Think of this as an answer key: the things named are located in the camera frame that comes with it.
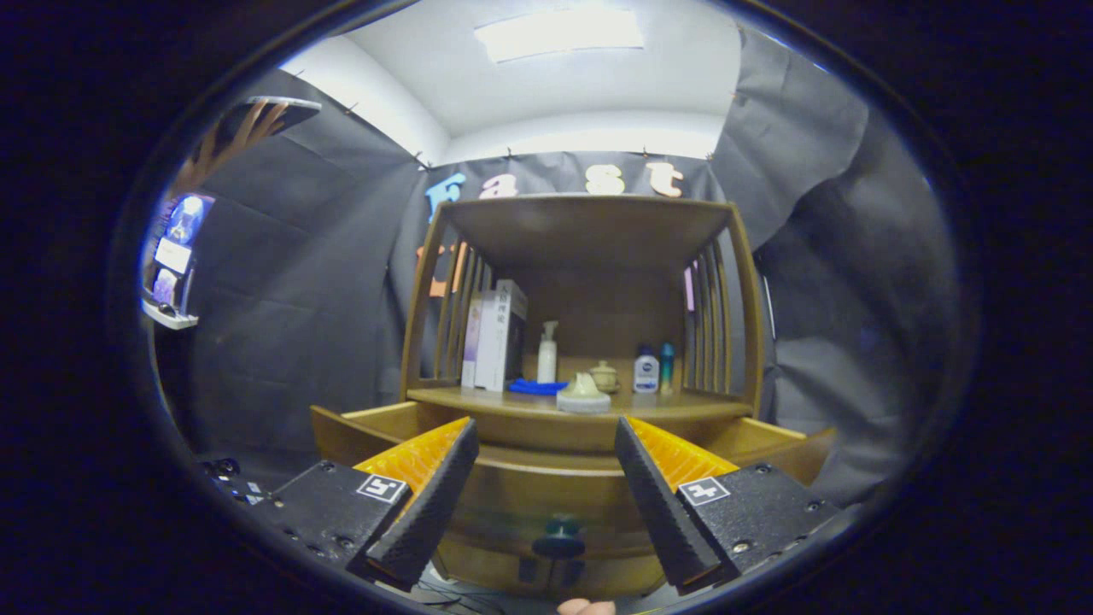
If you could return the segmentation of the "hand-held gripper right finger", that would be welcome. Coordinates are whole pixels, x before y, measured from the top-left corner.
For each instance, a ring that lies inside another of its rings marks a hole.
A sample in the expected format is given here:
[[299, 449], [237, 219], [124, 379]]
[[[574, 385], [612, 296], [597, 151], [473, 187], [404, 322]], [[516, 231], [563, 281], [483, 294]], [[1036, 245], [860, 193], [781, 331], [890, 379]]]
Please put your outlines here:
[[643, 419], [618, 419], [614, 451], [679, 595], [780, 559], [841, 511], [765, 460], [738, 466]]

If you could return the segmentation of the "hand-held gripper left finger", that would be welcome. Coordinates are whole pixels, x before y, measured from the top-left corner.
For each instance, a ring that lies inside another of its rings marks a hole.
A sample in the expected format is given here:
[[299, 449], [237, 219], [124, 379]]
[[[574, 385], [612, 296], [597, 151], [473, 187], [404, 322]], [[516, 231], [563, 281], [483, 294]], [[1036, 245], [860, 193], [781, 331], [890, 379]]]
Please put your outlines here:
[[355, 465], [321, 460], [261, 502], [257, 518], [301, 554], [409, 591], [453, 521], [475, 458], [465, 417]]

